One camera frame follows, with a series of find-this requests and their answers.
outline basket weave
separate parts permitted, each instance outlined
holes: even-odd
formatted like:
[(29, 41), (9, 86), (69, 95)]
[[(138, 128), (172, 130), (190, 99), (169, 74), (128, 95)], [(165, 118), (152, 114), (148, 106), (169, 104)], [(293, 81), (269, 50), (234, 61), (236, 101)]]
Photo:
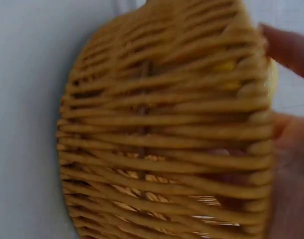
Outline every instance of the basket weave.
[(151, 0), (93, 34), (57, 132), (81, 238), (264, 238), (266, 72), (239, 0)]

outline tan wicker strand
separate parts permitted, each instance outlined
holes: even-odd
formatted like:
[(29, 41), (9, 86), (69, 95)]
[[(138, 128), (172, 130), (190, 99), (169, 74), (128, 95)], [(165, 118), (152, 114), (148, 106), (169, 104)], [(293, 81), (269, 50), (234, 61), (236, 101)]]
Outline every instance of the tan wicker strand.
[(90, 37), (56, 132), (82, 239), (266, 238), (263, 42), (242, 0), (149, 0)]

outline yellow object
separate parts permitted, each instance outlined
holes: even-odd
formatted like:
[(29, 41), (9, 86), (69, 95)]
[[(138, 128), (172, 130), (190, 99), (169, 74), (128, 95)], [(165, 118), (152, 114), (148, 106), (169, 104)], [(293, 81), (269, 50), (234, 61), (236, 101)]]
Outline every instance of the yellow object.
[(268, 96), (270, 101), (272, 101), (273, 96), (275, 95), (277, 86), (278, 86), (278, 66), (275, 60), (270, 59), (268, 62)]

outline finger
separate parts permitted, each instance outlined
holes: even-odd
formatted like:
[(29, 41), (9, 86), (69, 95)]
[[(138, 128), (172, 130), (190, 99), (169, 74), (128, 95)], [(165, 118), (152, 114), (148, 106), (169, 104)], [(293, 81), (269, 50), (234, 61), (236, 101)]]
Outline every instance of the finger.
[(304, 78), (304, 36), (260, 25), (269, 43), (268, 54)]
[(273, 113), (274, 120), (274, 139), (277, 140), (281, 137), (283, 131), (288, 126), (288, 124), (292, 121), (294, 116), (283, 114), (283, 113)]

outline human skin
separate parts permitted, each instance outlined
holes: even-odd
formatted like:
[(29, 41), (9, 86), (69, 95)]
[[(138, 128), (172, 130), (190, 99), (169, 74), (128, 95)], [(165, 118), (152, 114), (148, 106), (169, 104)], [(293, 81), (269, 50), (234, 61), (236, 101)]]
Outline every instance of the human skin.
[[(304, 78), (304, 36), (261, 28), (268, 55)], [(304, 118), (274, 113), (274, 121), (277, 168), (268, 239), (304, 239)]]

